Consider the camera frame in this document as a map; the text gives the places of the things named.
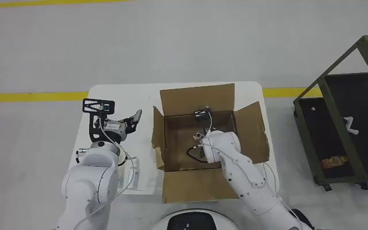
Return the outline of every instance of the white tag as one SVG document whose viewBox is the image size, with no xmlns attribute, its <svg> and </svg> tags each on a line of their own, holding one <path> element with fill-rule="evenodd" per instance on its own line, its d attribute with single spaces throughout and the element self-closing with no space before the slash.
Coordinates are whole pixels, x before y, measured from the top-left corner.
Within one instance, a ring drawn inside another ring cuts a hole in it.
<svg viewBox="0 0 368 230">
<path fill-rule="evenodd" d="M 118 130 L 118 129 L 120 129 L 120 125 L 108 124 L 108 125 L 106 126 L 106 129 L 114 129 L 114 130 Z"/>
</svg>

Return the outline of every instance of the table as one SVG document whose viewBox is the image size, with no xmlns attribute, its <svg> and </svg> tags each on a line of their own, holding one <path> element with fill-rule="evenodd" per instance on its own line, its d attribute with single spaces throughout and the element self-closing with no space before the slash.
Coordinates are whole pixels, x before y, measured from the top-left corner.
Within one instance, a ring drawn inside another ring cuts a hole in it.
<svg viewBox="0 0 368 230">
<path fill-rule="evenodd" d="M 153 129 L 153 106 L 162 113 L 160 90 L 177 89 L 186 87 L 222 85 L 235 83 L 234 110 L 239 110 L 256 101 L 259 101 L 262 111 L 264 127 L 270 146 L 270 160 L 267 164 L 272 168 L 276 178 L 276 189 L 279 190 L 279 179 L 272 145 L 269 122 L 267 119 L 265 101 L 262 87 L 257 82 L 198 82 L 198 83 L 165 83 L 165 84 L 129 84 L 129 85 L 96 85 L 89 91 L 88 97 L 115 101 L 115 114 L 109 115 L 113 120 L 120 120 L 134 115 L 138 109 L 142 109 L 142 117 L 136 132 L 128 135 L 121 143 L 130 156 L 137 156 L 140 164 L 139 182 L 136 190 L 126 190 L 124 194 L 154 195 L 162 194 L 163 171 L 156 168 L 155 151 L 152 149 L 151 137 Z M 69 168 L 76 165 L 75 152 L 79 148 L 89 148 L 89 114 L 83 113 L 78 135 L 72 152 Z M 261 171 L 262 164 L 257 165 Z M 275 190 L 273 173 L 265 167 L 267 180 L 270 187 Z"/>
</svg>

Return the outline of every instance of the open cardboard box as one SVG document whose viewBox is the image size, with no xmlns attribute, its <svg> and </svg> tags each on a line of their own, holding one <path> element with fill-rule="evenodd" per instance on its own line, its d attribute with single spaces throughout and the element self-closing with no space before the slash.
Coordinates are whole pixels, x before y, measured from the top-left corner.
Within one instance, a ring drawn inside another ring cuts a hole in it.
<svg viewBox="0 0 368 230">
<path fill-rule="evenodd" d="M 270 149 L 259 102 L 233 111 L 234 84 L 161 90 L 160 96 L 164 116 L 154 107 L 152 147 L 157 168 L 164 170 L 163 202 L 237 198 L 223 176 L 220 162 L 200 163 L 186 155 L 188 148 L 198 144 L 193 135 L 203 130 L 193 112 L 209 106 L 213 127 L 235 132 L 242 154 L 254 163 L 263 163 L 269 160 Z"/>
</svg>

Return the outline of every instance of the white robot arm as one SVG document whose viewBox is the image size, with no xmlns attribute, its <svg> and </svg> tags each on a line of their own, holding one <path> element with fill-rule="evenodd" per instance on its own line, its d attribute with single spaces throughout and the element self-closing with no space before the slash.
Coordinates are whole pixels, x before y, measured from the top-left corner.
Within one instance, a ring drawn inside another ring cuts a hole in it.
<svg viewBox="0 0 368 230">
<path fill-rule="evenodd" d="M 93 143 L 90 148 L 76 152 L 78 164 L 64 176 L 62 195 L 66 199 L 66 209 L 57 224 L 59 230 L 107 229 L 110 202 L 119 184 L 118 166 L 129 160 L 119 144 L 136 130 L 142 113 L 138 110 L 132 117 L 114 121 L 107 118 L 114 113 L 113 101 L 87 98 L 83 100 L 83 111 L 90 113 L 89 133 Z M 85 155 L 79 161 L 81 152 Z M 123 153 L 125 160 L 119 164 L 119 155 Z"/>
<path fill-rule="evenodd" d="M 203 138 L 201 144 L 208 163 L 221 162 L 225 179 L 264 229 L 310 230 L 289 213 L 252 160 L 240 153 L 235 133 L 214 131 Z"/>
</svg>

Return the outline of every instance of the floor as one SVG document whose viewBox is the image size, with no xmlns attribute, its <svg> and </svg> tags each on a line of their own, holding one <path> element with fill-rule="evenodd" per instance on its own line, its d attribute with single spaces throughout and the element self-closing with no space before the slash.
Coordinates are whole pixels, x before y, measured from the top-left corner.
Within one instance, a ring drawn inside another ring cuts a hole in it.
<svg viewBox="0 0 368 230">
<path fill-rule="evenodd" d="M 87 91 L 103 83 L 257 81 L 304 87 L 368 34 L 362 0 L 136 0 L 0 9 L 0 92 Z M 366 71 L 357 53 L 335 72 Z M 266 98 L 280 195 L 320 229 L 366 229 L 367 192 L 316 186 L 292 115 Z M 0 229 L 52 229 L 64 210 L 81 102 L 0 103 Z M 260 229 L 237 200 L 162 204 L 130 195 L 108 229 L 142 229 L 183 208 L 208 208 Z"/>
</svg>

